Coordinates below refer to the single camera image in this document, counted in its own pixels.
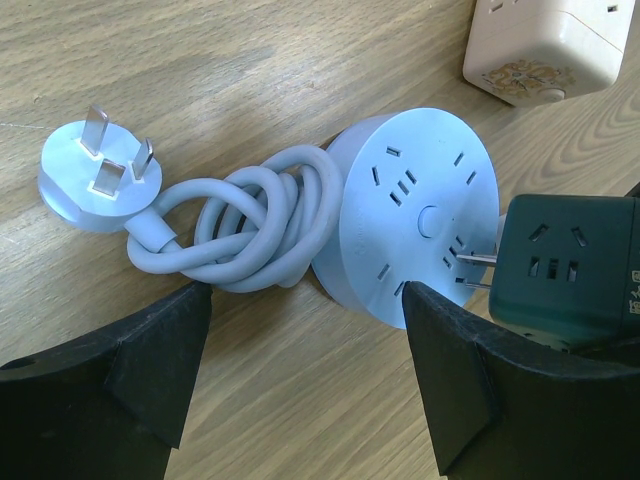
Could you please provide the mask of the round light blue power socket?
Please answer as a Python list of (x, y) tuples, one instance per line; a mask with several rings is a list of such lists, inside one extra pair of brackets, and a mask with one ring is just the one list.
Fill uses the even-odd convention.
[(405, 326), (407, 282), (464, 305), (486, 269), (457, 257), (491, 253), (500, 217), (493, 164), (472, 128), (415, 108), (362, 120), (327, 152), (343, 175), (343, 201), (312, 267), (331, 298), (395, 328)]

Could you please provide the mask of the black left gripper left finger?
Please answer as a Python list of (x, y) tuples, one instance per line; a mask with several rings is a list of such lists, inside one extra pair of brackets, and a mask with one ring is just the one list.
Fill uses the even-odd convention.
[(1, 367), (4, 479), (162, 479), (180, 445), (212, 314), (192, 282)]

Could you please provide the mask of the dark green cube socket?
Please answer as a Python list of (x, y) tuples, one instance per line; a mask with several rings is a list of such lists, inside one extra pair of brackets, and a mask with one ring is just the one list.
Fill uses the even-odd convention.
[(569, 352), (639, 334), (639, 200), (523, 194), (494, 254), (456, 259), (492, 268), (492, 320)]

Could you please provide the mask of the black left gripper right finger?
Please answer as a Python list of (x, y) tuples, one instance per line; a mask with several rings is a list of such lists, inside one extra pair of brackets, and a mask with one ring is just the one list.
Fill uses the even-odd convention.
[(402, 303), (440, 475), (635, 479), (639, 341), (564, 353), (411, 282)]

